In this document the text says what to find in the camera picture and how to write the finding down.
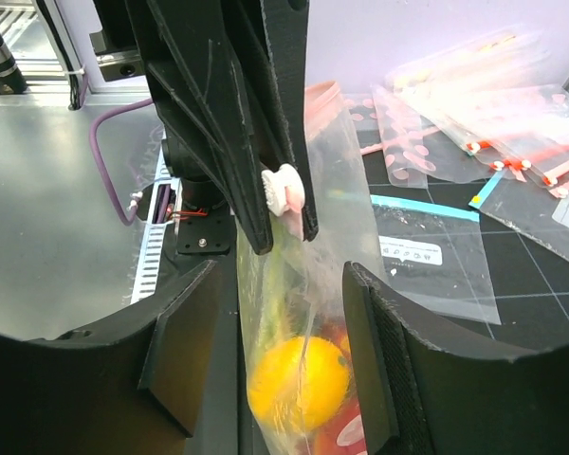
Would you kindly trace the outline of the red textured fruit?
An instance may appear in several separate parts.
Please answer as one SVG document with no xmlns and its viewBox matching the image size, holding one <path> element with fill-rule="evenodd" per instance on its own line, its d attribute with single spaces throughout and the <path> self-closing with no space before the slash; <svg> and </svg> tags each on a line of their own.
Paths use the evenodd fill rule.
<svg viewBox="0 0 569 455">
<path fill-rule="evenodd" d="M 315 432 L 310 454 L 367 454 L 345 322 L 342 318 L 329 319 L 321 329 L 321 335 L 332 341 L 342 351 L 350 370 L 350 383 L 336 415 Z"/>
</svg>

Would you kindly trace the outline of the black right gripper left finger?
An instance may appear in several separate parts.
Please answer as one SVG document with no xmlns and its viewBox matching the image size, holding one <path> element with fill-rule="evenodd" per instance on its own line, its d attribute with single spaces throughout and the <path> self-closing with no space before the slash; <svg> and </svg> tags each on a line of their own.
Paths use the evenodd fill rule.
<svg viewBox="0 0 569 455">
<path fill-rule="evenodd" d="M 210 269 L 53 340 L 0 335 L 0 454 L 182 453 L 183 313 Z"/>
</svg>

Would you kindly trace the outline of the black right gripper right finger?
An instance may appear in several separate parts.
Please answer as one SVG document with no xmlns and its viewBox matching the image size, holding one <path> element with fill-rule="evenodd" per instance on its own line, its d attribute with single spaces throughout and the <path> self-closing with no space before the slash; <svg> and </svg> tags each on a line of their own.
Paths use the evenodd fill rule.
<svg viewBox="0 0 569 455">
<path fill-rule="evenodd" d="M 372 454 L 569 454 L 569 343 L 532 351 L 408 300 L 358 263 L 342 272 Z"/>
</svg>

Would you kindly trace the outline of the yellow lemon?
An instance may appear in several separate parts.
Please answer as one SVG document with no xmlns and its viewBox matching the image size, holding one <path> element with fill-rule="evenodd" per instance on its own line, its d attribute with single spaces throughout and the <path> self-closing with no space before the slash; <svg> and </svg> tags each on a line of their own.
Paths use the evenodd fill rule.
<svg viewBox="0 0 569 455">
<path fill-rule="evenodd" d="M 248 380 L 248 403 L 266 428 L 310 433 L 337 414 L 350 381 L 338 346 L 321 337 L 293 337 L 262 356 Z"/>
</svg>

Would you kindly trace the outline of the pink dotted zip bag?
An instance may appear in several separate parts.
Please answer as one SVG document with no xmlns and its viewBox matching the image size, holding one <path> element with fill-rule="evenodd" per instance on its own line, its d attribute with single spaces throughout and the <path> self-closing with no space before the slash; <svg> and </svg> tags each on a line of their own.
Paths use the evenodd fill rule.
<svg viewBox="0 0 569 455">
<path fill-rule="evenodd" d="M 356 128 L 337 83 L 323 82 L 306 89 L 304 127 L 319 226 L 313 241 L 303 238 L 305 193 L 297 190 L 292 168 L 284 166 L 276 172 L 265 172 L 264 182 L 269 202 L 280 210 L 271 216 L 271 228 L 273 221 L 280 222 L 302 242 L 300 294 L 305 322 L 302 332 L 294 337 L 326 339 L 321 335 L 326 321 L 345 322 L 345 263 L 364 264 L 378 276 L 384 275 L 384 266 Z M 244 234 L 238 235 L 238 299 L 247 396 L 252 371 L 262 356 L 276 346 L 267 347 L 261 340 L 264 256 L 252 250 Z M 259 427 L 270 453 L 310 454 L 313 436 L 322 426 L 305 434 L 280 432 L 261 424 Z"/>
</svg>

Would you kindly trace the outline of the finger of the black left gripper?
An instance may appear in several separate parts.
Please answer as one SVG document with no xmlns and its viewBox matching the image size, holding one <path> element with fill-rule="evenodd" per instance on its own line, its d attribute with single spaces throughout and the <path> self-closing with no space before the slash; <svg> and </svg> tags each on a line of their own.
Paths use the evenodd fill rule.
<svg viewBox="0 0 569 455">
<path fill-rule="evenodd" d="M 307 1 L 261 3 L 267 56 L 277 93 L 278 124 L 284 128 L 285 149 L 303 182 L 303 238 L 319 232 L 304 133 L 304 77 L 308 31 Z"/>
<path fill-rule="evenodd" d="M 159 118 L 223 193 L 258 255 L 273 247 L 241 65 L 218 1 L 129 1 Z"/>
</svg>

